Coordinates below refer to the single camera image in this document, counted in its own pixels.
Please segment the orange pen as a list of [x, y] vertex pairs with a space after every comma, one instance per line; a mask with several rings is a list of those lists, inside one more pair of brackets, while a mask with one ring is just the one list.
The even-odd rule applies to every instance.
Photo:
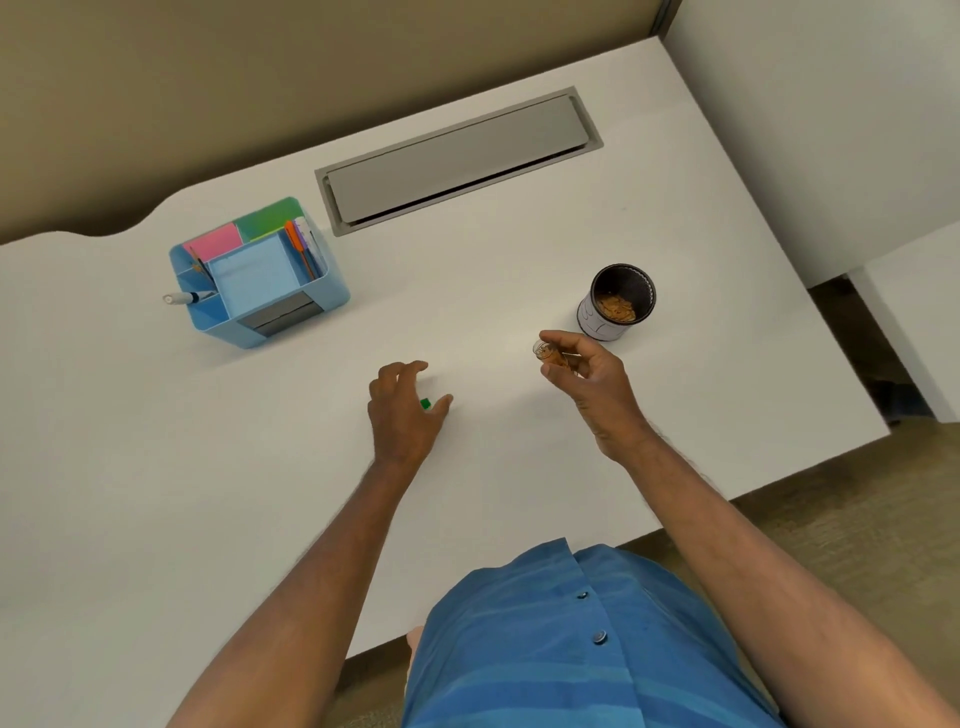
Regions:
[[315, 273], [313, 265], [311, 263], [311, 258], [308, 253], [306, 242], [301, 236], [299, 228], [293, 220], [288, 220], [284, 223], [284, 230], [287, 236], [291, 240], [291, 244], [298, 253], [304, 269], [306, 270], [307, 276], [310, 281], [315, 281], [317, 279], [317, 273]]

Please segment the small clear vial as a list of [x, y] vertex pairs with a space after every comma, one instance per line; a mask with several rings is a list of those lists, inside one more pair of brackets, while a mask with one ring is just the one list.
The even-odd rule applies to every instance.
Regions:
[[546, 342], [543, 339], [537, 339], [532, 346], [532, 351], [536, 359], [541, 363], [561, 367], [579, 373], [580, 355], [577, 353], [568, 353], [561, 350], [553, 343]]

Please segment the blue desk organizer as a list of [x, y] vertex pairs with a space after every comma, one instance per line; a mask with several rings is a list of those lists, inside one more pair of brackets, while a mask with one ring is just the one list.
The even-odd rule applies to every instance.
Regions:
[[[346, 305], [352, 297], [349, 287], [327, 240], [301, 207], [327, 266], [323, 277], [309, 279], [283, 228], [205, 263], [218, 296], [172, 307], [185, 308], [196, 331], [246, 350]], [[178, 286], [174, 292], [212, 290], [210, 282], [192, 267], [191, 257], [182, 247], [185, 242], [169, 252]]]

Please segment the person's right forearm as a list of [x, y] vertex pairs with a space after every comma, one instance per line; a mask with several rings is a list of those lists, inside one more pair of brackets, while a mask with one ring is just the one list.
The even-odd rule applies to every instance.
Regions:
[[960, 728], [876, 625], [754, 526], [650, 427], [599, 438], [796, 728]]

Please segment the person's left forearm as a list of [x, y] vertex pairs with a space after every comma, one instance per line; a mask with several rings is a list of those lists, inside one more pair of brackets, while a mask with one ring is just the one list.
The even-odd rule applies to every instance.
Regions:
[[340, 512], [198, 677], [167, 728], [318, 728], [424, 456], [377, 455]]

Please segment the green sticky note pad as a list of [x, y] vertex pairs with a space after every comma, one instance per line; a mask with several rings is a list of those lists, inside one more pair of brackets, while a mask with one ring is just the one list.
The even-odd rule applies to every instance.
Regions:
[[302, 216], [305, 216], [305, 212], [299, 201], [287, 197], [238, 217], [233, 224], [243, 242], [249, 243], [283, 230], [286, 223]]

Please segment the person's left hand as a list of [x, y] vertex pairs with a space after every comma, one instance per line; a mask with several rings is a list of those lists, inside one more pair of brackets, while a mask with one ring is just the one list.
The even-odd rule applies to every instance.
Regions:
[[441, 430], [430, 426], [417, 391], [418, 375], [427, 368], [423, 360], [392, 362], [369, 383], [367, 414], [376, 462], [415, 470], [432, 452]]

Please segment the blue striped shirt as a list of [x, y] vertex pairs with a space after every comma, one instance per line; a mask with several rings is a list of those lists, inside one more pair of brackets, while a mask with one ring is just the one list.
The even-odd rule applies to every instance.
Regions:
[[597, 544], [476, 569], [428, 614], [402, 728], [786, 728], [709, 604]]

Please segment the person's right hand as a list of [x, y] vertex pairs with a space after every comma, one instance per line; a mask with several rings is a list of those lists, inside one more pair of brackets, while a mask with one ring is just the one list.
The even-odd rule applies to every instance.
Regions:
[[589, 362], [595, 392], [567, 395], [593, 433], [601, 452], [628, 468], [642, 446], [657, 436], [642, 413], [622, 361], [582, 333], [542, 330], [538, 337]]

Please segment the black mesh cup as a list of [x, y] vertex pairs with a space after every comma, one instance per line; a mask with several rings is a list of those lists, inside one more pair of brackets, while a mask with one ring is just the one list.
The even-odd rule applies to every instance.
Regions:
[[607, 344], [646, 320], [656, 303], [657, 289], [648, 273], [633, 264], [615, 263], [594, 275], [576, 319], [583, 334]]

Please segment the pink sticky note pad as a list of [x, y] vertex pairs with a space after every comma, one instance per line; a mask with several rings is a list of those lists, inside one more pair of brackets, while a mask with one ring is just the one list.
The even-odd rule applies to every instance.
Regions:
[[207, 263], [241, 247], [243, 244], [244, 240], [238, 227], [230, 222], [184, 242], [181, 247], [193, 260]]

